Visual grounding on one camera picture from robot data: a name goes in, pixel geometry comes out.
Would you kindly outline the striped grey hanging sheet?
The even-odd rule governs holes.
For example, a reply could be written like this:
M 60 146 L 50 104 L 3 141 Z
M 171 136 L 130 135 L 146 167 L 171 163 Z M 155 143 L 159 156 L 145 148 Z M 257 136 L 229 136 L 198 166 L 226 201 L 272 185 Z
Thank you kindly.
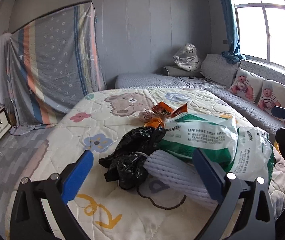
M 105 90 L 92 1 L 55 10 L 13 33 L 7 81 L 19 126 L 58 123 L 87 94 Z

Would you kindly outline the window with frame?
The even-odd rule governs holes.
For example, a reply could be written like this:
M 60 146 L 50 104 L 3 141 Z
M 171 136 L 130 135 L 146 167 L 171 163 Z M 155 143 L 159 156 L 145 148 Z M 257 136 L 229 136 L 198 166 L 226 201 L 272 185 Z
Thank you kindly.
M 232 0 L 241 53 L 285 69 L 285 0 Z

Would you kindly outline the blue curtain left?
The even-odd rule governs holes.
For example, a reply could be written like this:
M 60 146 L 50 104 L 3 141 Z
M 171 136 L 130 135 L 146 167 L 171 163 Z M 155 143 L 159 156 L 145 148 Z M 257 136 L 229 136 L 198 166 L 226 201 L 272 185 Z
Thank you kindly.
M 222 52 L 222 56 L 229 64 L 237 64 L 245 59 L 245 56 L 241 54 L 240 40 L 236 22 L 235 7 L 231 0 L 221 0 L 223 9 L 223 15 L 226 26 L 226 35 L 229 45 L 227 51 Z

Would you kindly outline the grey bolster pillow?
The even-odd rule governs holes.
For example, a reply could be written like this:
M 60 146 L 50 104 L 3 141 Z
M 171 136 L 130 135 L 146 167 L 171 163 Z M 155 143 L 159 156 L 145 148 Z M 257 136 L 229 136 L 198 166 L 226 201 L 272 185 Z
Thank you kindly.
M 164 66 L 160 69 L 162 75 L 166 76 L 178 76 L 178 77 L 203 77 L 201 70 L 195 72 L 186 71 L 175 66 Z

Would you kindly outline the orange snack wrapper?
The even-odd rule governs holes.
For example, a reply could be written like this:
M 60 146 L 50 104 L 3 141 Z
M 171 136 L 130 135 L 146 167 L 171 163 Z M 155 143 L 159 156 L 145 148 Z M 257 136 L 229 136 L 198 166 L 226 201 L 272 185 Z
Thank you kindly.
M 149 111 L 155 114 L 155 117 L 150 121 L 144 124 L 145 127 L 158 128 L 164 127 L 165 122 L 171 118 L 178 116 L 181 113 L 187 113 L 187 104 L 183 104 L 177 109 L 171 108 L 164 102 L 160 102 L 157 105 L 153 106 Z

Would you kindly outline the cartoon bear quilt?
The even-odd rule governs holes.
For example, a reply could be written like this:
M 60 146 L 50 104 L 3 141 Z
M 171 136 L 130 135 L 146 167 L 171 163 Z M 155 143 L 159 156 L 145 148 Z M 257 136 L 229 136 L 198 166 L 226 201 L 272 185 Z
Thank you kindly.
M 218 88 L 86 95 L 16 185 L 8 239 L 274 239 L 280 123 Z

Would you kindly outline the black plastic bag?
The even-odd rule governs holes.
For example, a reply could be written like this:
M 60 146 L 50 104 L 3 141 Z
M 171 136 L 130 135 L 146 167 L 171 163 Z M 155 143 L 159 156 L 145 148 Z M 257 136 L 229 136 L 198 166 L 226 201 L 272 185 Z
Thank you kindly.
M 143 165 L 165 134 L 166 129 L 160 126 L 138 127 L 126 133 L 112 154 L 98 160 L 108 169 L 104 174 L 106 182 L 117 181 L 124 190 L 140 186 L 148 176 Z

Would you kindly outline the right baby print pillow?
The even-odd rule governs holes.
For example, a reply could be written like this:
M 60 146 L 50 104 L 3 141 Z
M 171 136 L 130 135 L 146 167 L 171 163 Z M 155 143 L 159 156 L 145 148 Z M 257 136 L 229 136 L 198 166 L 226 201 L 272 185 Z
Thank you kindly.
M 275 106 L 285 108 L 285 85 L 273 80 L 264 80 L 258 107 L 271 114 Z

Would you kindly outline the green white plastic bag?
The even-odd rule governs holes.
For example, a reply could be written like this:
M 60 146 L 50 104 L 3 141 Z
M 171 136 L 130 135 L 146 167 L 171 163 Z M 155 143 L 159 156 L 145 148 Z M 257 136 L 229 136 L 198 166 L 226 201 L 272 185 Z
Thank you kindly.
M 238 141 L 235 118 L 181 113 L 166 121 L 165 129 L 158 147 L 180 159 L 192 159 L 198 148 L 223 168 L 234 160 Z

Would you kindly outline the tiger toy in plastic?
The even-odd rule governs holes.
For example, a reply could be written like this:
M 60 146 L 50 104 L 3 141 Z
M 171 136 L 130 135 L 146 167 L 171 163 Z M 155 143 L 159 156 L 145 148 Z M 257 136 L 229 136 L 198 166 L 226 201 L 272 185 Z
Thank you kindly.
M 192 43 L 186 43 L 173 56 L 175 64 L 188 72 L 195 72 L 201 67 L 203 57 Z

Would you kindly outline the white hanging garment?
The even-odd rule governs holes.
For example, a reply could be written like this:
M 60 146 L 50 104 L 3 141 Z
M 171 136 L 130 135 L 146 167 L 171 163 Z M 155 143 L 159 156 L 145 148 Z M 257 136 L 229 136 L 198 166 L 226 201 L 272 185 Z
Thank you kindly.
M 5 105 L 9 98 L 7 83 L 7 59 L 8 46 L 10 44 L 11 33 L 3 33 L 0 35 L 0 107 Z

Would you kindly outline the left baby print pillow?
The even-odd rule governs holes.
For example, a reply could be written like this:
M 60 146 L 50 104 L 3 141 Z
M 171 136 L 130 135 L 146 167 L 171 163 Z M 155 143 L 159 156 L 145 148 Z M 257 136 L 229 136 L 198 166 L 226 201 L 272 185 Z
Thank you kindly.
M 264 78 L 239 68 L 229 91 L 236 96 L 254 103 L 262 89 L 263 80 Z

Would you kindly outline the white foam net sleeve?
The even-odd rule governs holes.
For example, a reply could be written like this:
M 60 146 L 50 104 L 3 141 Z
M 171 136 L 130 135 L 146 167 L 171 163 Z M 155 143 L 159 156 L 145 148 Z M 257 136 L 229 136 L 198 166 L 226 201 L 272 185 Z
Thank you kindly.
M 163 150 L 157 150 L 146 159 L 143 167 L 150 175 L 201 206 L 209 210 L 217 207 L 218 202 L 210 197 L 194 166 Z

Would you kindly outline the grey quilted sofa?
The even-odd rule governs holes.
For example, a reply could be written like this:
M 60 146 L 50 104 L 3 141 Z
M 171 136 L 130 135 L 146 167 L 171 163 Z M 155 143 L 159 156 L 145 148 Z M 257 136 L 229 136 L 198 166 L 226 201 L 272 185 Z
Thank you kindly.
M 197 107 L 197 111 L 204 114 L 223 116 L 224 118 L 234 116 L 237 126 L 254 126 L 268 132 L 269 140 L 275 141 L 278 129 L 284 127 L 282 122 L 270 114 L 262 111 L 253 103 L 244 100 L 226 90 L 226 87 L 203 77 L 175 77 L 161 74 L 120 74 L 115 81 L 116 89 L 148 89 L 161 88 L 173 90 L 196 91 L 201 95 L 208 95 L 211 103 Z

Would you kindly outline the baby print pillow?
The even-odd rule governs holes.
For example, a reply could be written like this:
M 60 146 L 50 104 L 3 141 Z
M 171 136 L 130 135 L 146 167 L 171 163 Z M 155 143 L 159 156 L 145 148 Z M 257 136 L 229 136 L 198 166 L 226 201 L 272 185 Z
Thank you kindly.
M 258 107 L 271 114 L 275 106 L 285 108 L 285 85 L 273 80 L 264 80 Z
M 263 80 L 264 78 L 239 68 L 229 91 L 236 96 L 254 103 L 262 89 Z

